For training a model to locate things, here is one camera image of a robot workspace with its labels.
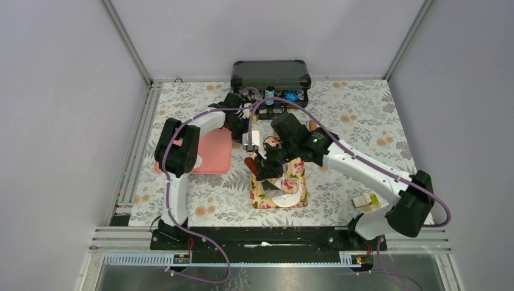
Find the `black toolbox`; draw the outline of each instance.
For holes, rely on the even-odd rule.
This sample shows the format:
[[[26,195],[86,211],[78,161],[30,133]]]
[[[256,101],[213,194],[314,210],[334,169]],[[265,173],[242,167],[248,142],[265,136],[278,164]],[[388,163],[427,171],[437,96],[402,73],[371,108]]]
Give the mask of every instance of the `black toolbox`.
[[[294,103],[301,107],[307,106],[312,80],[307,70],[307,65],[301,60],[289,61],[238,61],[232,67],[230,87],[234,93],[239,94],[245,102],[255,102],[257,93],[253,90],[245,90],[254,87],[265,97],[273,92],[275,97],[290,101],[296,97]],[[275,116],[287,110],[288,104],[276,101],[273,104],[262,104],[257,111],[260,119],[273,119]]]

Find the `small block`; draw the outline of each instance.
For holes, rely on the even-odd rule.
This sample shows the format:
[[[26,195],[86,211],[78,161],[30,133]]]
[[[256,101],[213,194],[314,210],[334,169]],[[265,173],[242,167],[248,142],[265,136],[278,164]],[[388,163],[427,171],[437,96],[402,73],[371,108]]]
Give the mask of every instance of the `small block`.
[[[316,121],[314,120],[311,120],[309,121],[309,131],[314,131],[314,129],[317,129],[318,128],[318,125],[316,124]]]
[[[368,193],[352,199],[352,203],[355,208],[369,205],[371,202],[372,199]]]
[[[370,195],[370,197],[371,197],[371,204],[379,204],[380,203],[380,201],[378,201],[378,198],[376,197],[375,194]]]

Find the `black case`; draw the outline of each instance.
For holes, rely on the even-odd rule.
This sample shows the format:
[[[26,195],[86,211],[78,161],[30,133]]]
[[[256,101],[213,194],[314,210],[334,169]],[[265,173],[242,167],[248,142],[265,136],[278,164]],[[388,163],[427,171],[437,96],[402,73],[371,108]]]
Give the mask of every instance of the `black case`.
[[[230,86],[234,93],[239,93],[246,87],[255,87],[264,96],[264,90],[272,86],[275,91],[282,91],[281,95],[277,95],[278,97],[285,98],[286,91],[302,90],[303,99],[295,101],[302,107],[309,103],[307,90],[310,89],[311,83],[307,65],[302,60],[238,61],[234,63],[230,79]],[[272,119],[280,114],[279,111],[283,112],[286,109],[287,104],[280,102],[275,102],[271,106],[262,105],[258,110],[259,118]]]

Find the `floral tablecloth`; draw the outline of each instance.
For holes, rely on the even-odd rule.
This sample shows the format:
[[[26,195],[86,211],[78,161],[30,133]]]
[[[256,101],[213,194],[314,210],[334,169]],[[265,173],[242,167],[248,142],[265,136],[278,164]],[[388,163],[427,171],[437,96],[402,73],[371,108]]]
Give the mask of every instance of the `floral tablecloth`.
[[[165,83],[145,150],[129,226],[149,226],[162,212],[164,185],[154,171],[153,152],[169,117],[185,120],[222,101],[228,82]],[[398,169],[414,173],[415,166],[386,81],[316,81],[309,93],[310,110],[332,132],[363,153]],[[301,122],[309,120],[291,110]],[[254,129],[273,135],[269,120]],[[373,193],[338,172],[305,164],[310,201],[298,209],[255,209],[250,205],[248,153],[233,144],[231,167],[224,175],[191,175],[186,204],[190,226],[343,226],[360,212],[386,202],[354,209],[352,198]]]

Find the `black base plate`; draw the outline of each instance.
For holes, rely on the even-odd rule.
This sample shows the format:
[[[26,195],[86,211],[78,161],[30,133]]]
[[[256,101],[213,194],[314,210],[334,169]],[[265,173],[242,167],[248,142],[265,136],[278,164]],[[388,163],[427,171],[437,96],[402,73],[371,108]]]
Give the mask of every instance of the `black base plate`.
[[[347,229],[336,227],[190,227],[218,243],[232,263],[339,263],[339,251],[368,251],[372,243],[376,250],[378,238],[363,241],[362,244],[350,242],[355,236]],[[193,239],[193,263],[224,263],[225,259],[208,241],[197,236]],[[151,250],[188,250],[188,244],[178,245],[177,241],[161,233],[152,233]],[[381,243],[380,251],[387,250],[387,243]]]

